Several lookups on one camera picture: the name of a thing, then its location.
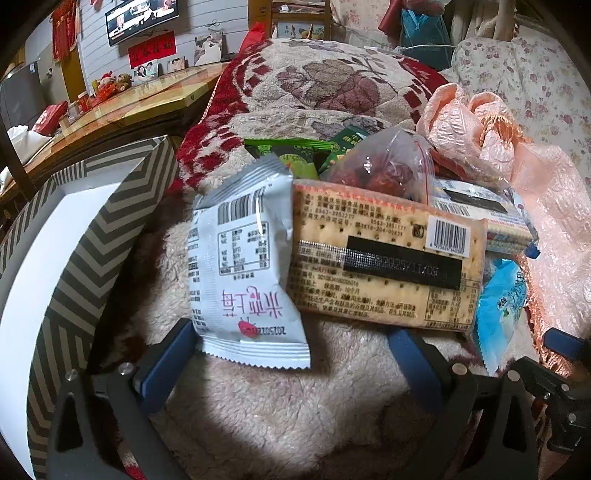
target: photograph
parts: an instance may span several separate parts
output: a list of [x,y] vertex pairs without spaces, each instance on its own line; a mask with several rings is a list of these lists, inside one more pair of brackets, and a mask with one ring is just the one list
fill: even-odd
[[151,60],[134,68],[134,83],[149,82],[158,78],[158,60]]
[[223,32],[195,37],[195,66],[215,63],[222,59]]
[[105,14],[109,45],[178,17],[177,0],[128,0]]
[[179,72],[185,69],[185,57],[178,57],[167,62],[166,73]]

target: jar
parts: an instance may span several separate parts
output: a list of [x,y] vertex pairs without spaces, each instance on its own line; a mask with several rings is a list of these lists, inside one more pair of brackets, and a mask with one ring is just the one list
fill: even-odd
[[88,101],[88,92],[84,91],[80,95],[78,95],[78,104],[80,105],[80,109],[86,113],[90,110],[90,103]]
[[78,101],[75,101],[68,105],[68,116],[71,118],[78,118],[80,116],[80,108],[78,107]]

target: nutrition facts table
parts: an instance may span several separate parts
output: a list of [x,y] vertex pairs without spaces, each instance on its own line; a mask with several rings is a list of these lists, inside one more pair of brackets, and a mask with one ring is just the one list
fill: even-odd
[[217,235],[220,275],[236,275],[264,270],[269,259],[269,228],[266,222],[234,227]]

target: metal screw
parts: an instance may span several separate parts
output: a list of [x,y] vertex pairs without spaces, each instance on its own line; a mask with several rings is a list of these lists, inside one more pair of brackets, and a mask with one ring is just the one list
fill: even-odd
[[134,364],[130,364],[129,362],[124,362],[122,363],[119,368],[117,369],[117,371],[121,374],[121,375],[127,375],[130,374],[132,371],[134,371],[135,369],[135,365]]
[[519,373],[515,370],[509,370],[507,372],[507,378],[512,382],[518,382],[521,377],[519,376]]
[[466,375],[468,373],[468,369],[466,368],[466,365],[453,364],[452,372],[454,372],[456,375]]
[[68,380],[68,382],[71,382],[76,378],[78,378],[78,370],[69,370],[66,372],[66,380]]

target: striped box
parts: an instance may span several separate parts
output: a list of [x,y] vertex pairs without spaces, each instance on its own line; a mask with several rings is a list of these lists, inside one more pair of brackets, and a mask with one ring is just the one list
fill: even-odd
[[0,244],[0,432],[31,476],[46,477],[62,379],[85,369],[121,265],[176,174],[168,137],[81,161],[45,183]]

